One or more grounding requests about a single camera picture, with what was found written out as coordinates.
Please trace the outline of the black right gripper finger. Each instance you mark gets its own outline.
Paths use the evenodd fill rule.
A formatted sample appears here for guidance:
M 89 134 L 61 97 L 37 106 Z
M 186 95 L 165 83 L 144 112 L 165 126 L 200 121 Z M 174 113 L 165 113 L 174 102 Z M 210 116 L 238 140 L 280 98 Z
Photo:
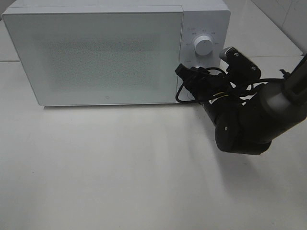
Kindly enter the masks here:
M 175 73 L 180 78 L 188 78 L 192 75 L 191 69 L 185 67 L 183 64 L 179 64 L 175 70 Z

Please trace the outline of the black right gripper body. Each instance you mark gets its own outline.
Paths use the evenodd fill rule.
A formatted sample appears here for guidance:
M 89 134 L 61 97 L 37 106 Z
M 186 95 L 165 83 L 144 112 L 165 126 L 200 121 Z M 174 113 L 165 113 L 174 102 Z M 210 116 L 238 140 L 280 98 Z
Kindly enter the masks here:
M 194 99 L 188 103 L 202 103 L 211 100 L 215 94 L 232 88 L 227 74 L 220 68 L 190 68 L 184 80 L 185 88 Z

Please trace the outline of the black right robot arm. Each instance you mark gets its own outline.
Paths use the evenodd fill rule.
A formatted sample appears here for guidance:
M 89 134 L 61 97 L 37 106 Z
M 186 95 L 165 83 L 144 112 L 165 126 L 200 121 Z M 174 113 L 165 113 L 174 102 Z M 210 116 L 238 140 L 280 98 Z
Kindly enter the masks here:
M 175 71 L 182 79 L 180 88 L 192 94 L 191 102 L 201 104 L 213 122 L 219 150 L 262 154 L 276 137 L 306 119 L 306 58 L 280 79 L 263 79 L 258 66 L 234 47 L 219 57 L 226 70 L 180 64 Z

